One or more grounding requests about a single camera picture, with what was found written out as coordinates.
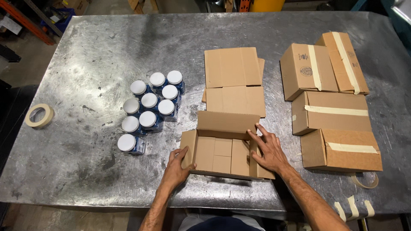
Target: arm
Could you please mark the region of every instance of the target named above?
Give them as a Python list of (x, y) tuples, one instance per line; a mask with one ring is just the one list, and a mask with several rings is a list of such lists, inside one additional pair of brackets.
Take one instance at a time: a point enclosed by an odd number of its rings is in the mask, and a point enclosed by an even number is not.
[(252, 158), (264, 168), (280, 175), (300, 205), (311, 228), (316, 231), (349, 231), (348, 226), (337, 213), (288, 163), (281, 149), (280, 139), (274, 133), (267, 132), (261, 124), (257, 123), (256, 126), (263, 135), (257, 136), (250, 130), (248, 134), (258, 143), (263, 156), (260, 157), (253, 151)]
[(169, 163), (164, 170), (163, 178), (158, 187), (150, 210), (145, 215), (140, 231), (159, 231), (163, 227), (167, 203), (173, 190), (184, 182), (190, 174), (190, 169), (195, 169), (196, 164), (191, 164), (185, 169), (181, 168), (181, 160), (187, 153), (188, 146), (176, 149), (170, 153)]

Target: stainless steel tabletop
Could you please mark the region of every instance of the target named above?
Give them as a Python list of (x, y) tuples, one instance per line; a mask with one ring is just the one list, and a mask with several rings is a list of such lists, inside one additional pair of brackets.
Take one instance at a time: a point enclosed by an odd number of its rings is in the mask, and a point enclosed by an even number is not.
[[(366, 97), (383, 159), (375, 189), (355, 186), (343, 173), (302, 168), (300, 138), (292, 135), (291, 103), (284, 101), (279, 60), (291, 43), (314, 44), (324, 32), (350, 35), (370, 94)], [(388, 18), (367, 12), (156, 14), (73, 17), (32, 106), (54, 108), (43, 129), (23, 124), (0, 178), (0, 201), (50, 206), (147, 207), (182, 131), (196, 128), (204, 110), (204, 51), (254, 46), (266, 60), (267, 117), (293, 167), (332, 207), (354, 195), (377, 214), (411, 212), (411, 58)], [(120, 152), (122, 104), (130, 84), (154, 72), (179, 70), (187, 93), (178, 122), (144, 139), (142, 156)], [(169, 206), (284, 212), (272, 181), (190, 175)]]

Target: white lid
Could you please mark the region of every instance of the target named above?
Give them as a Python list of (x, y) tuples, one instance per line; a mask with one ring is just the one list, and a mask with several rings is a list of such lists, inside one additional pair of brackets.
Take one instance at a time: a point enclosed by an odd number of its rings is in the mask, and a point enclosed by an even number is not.
[(147, 93), (141, 98), (141, 103), (146, 108), (152, 108), (157, 104), (157, 96), (153, 93)]
[(158, 110), (163, 115), (170, 115), (174, 111), (174, 103), (171, 100), (165, 99), (158, 104)]
[(166, 99), (174, 99), (178, 95), (178, 90), (174, 85), (167, 85), (163, 88), (163, 96)]
[(127, 116), (123, 120), (123, 122), (121, 122), (121, 127), (126, 132), (134, 132), (135, 130), (137, 130), (139, 125), (140, 125), (139, 120), (134, 116)]
[(167, 74), (167, 79), (171, 84), (178, 84), (182, 81), (182, 74), (179, 71), (170, 71)]
[(134, 94), (140, 95), (146, 91), (147, 85), (143, 81), (137, 80), (131, 84), (130, 89)]
[(136, 145), (136, 138), (131, 134), (125, 134), (117, 141), (117, 147), (123, 152), (128, 152)]
[(143, 127), (151, 127), (155, 124), (156, 117), (152, 111), (145, 111), (140, 116), (140, 124)]
[(166, 77), (160, 72), (156, 72), (150, 76), (150, 83), (153, 86), (161, 86), (166, 81)]
[(129, 114), (134, 114), (140, 109), (139, 100), (136, 98), (128, 99), (123, 104), (123, 110)]

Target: blue bin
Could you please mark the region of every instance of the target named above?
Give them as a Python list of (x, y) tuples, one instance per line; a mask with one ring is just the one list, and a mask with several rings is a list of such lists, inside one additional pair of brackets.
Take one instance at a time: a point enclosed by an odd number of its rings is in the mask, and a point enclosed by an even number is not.
[[(70, 12), (70, 15), (66, 18), (66, 20), (64, 20), (60, 23), (55, 23), (54, 24), (61, 32), (64, 33), (64, 31), (67, 28), (67, 25), (69, 24), (70, 20), (72, 19), (72, 16), (75, 16), (76, 13), (74, 12), (73, 8), (60, 8), (60, 9), (57, 9), (57, 10), (62, 11), (62, 12)], [(45, 26), (48, 30), (53, 32), (53, 34), (57, 35), (57, 33), (53, 29), (51, 29), (44, 20), (42, 20), (40, 25), (41, 25), (41, 27)]]

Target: person's left hand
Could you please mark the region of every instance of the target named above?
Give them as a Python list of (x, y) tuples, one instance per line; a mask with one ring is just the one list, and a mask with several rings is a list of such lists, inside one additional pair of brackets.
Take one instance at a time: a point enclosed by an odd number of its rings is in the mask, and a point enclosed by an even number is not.
[(171, 193), (178, 185), (184, 182), (190, 174), (190, 169), (195, 169), (197, 164), (190, 164), (187, 168), (181, 167), (181, 161), (187, 153), (188, 146), (184, 149), (176, 149), (170, 153), (169, 163), (161, 180), (159, 189)]

